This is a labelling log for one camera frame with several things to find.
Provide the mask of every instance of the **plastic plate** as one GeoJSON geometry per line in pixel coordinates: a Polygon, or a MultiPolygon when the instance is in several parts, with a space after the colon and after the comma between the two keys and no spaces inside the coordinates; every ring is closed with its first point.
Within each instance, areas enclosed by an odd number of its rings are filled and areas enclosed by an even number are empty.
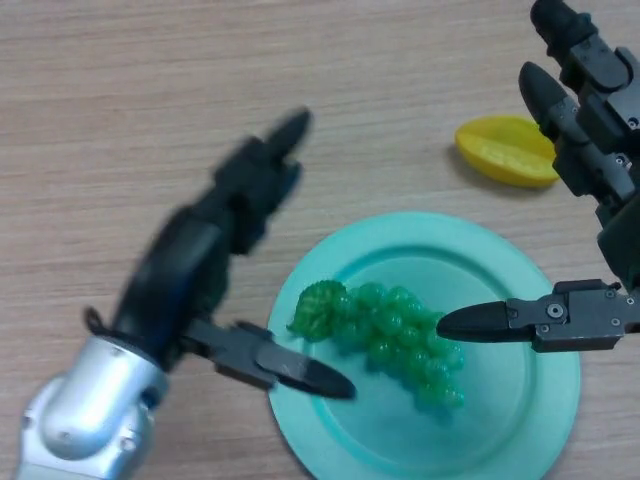
{"type": "Polygon", "coordinates": [[[402,285],[430,309],[549,293],[540,270],[503,238],[437,214],[396,213],[346,227],[314,248],[283,286],[269,328],[278,343],[347,375],[356,401],[313,397],[285,386],[270,393],[278,425],[320,480],[539,480],[570,434],[580,397],[574,353],[536,354],[526,344],[462,344],[455,411],[420,410],[395,379],[372,374],[364,354],[331,341],[309,345],[286,330],[298,296],[327,278],[350,286],[402,285]]]}

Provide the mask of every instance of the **table surface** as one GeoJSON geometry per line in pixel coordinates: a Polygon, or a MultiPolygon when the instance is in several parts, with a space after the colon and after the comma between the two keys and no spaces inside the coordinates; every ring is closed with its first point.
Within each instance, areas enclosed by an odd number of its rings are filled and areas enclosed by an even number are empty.
{"type": "MultiPolygon", "coordinates": [[[[218,318],[264,325],[320,239],[373,214],[462,216],[513,241],[553,281],[611,274],[591,199],[489,181],[452,148],[465,121],[525,113],[521,64],[558,71],[513,0],[65,0],[0,4],[0,477],[18,419],[66,369],[85,305],[108,316],[169,209],[239,138],[306,104],[306,179],[218,318]]],[[[640,51],[637,0],[576,0],[611,45],[640,51]]],[[[583,356],[579,418],[552,479],[640,471],[638,341],[583,356]]],[[[141,479],[302,479],[265,395],[186,360],[141,479]]]]}

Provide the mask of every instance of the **grape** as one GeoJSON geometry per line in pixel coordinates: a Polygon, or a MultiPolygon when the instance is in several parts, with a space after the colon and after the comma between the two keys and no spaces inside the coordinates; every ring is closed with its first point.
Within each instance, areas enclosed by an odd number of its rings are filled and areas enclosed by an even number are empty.
{"type": "Polygon", "coordinates": [[[438,400],[448,408],[460,408],[464,405],[464,394],[451,385],[438,389],[438,400]]]}
{"type": "Polygon", "coordinates": [[[365,283],[351,293],[363,306],[370,309],[375,309],[378,308],[382,303],[382,299],[385,295],[385,289],[379,283],[370,282],[365,283]]]}
{"type": "Polygon", "coordinates": [[[391,359],[387,371],[393,377],[402,377],[405,372],[407,360],[407,352],[400,345],[392,345],[391,347],[391,359]]]}
{"type": "Polygon", "coordinates": [[[333,299],[333,311],[336,321],[355,320],[358,315],[358,303],[347,292],[341,292],[333,299]]]}
{"type": "Polygon", "coordinates": [[[453,349],[453,342],[438,336],[435,330],[431,330],[427,334],[427,348],[429,353],[434,357],[445,357],[449,355],[453,349]]]}
{"type": "Polygon", "coordinates": [[[402,317],[410,323],[421,324],[428,314],[427,309],[418,299],[407,300],[398,305],[398,308],[402,317]]]}
{"type": "Polygon", "coordinates": [[[385,336],[394,337],[402,330],[402,317],[391,310],[380,311],[375,318],[375,325],[385,336]]]}
{"type": "Polygon", "coordinates": [[[420,330],[411,325],[405,325],[398,335],[398,342],[404,347],[413,348],[420,344],[420,338],[420,330]]]}
{"type": "Polygon", "coordinates": [[[425,377],[432,382],[448,381],[451,376],[447,364],[438,358],[430,358],[425,364],[425,377]]]}
{"type": "Polygon", "coordinates": [[[386,367],[391,362],[393,346],[389,340],[376,339],[369,345],[369,360],[376,367],[386,367]]]}
{"type": "Polygon", "coordinates": [[[364,344],[356,322],[347,321],[335,327],[334,338],[346,350],[355,350],[364,344]]]}
{"type": "Polygon", "coordinates": [[[345,353],[365,350],[369,366],[400,379],[418,405],[459,408],[464,395],[451,380],[464,356],[436,334],[442,316],[403,287],[370,282],[347,292],[328,280],[302,292],[287,328],[310,342],[331,337],[345,353]]]}
{"type": "Polygon", "coordinates": [[[399,305],[414,301],[416,298],[404,287],[393,287],[384,296],[383,304],[385,307],[398,307],[399,305]]]}
{"type": "Polygon", "coordinates": [[[424,377],[429,353],[426,350],[413,350],[407,357],[407,372],[424,377]]]}

